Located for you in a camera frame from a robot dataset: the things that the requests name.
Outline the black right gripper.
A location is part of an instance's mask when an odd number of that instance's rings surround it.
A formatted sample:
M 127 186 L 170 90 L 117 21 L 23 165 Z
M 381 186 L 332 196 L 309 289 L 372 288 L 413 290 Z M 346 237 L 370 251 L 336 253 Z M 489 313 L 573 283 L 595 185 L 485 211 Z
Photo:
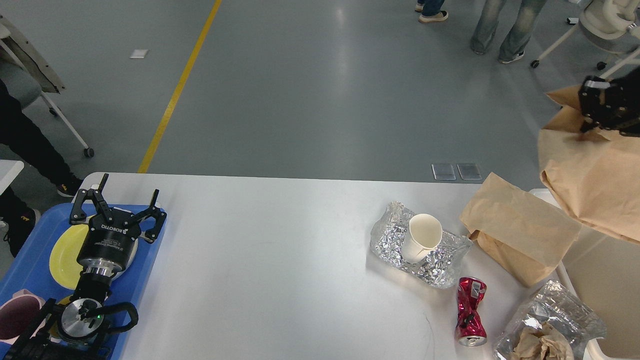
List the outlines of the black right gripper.
M 640 68 L 611 81 L 590 75 L 578 91 L 583 123 L 579 131 L 587 133 L 595 128 L 618 130 L 624 137 L 640 137 Z M 620 124 L 619 108 L 626 107 Z

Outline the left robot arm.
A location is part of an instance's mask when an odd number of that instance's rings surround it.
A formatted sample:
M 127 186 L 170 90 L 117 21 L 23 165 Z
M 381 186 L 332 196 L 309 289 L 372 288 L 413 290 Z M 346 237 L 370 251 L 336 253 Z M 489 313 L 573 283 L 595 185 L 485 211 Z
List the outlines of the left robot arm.
M 107 175 L 36 224 L 1 281 L 3 360 L 116 360 L 138 323 L 167 213 L 110 205 Z

